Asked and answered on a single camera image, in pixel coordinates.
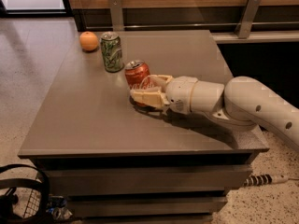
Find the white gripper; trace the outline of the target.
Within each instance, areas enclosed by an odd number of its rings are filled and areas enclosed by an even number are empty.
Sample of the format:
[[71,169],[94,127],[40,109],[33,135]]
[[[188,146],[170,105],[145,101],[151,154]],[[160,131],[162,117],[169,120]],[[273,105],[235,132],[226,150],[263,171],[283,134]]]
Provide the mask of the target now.
[[155,87],[130,90],[130,95],[135,102],[159,109],[169,105],[172,111],[185,115],[191,112],[192,90],[198,82],[196,77],[173,78],[169,75],[149,77]]

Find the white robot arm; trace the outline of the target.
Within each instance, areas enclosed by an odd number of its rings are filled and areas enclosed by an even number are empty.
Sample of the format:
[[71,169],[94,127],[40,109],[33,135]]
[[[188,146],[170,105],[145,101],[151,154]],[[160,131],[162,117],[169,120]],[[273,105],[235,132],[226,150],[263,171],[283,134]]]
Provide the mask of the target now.
[[234,77],[227,84],[185,76],[148,79],[150,87],[130,90],[135,102],[184,115],[201,114],[231,130],[260,125],[299,151],[299,109],[254,78]]

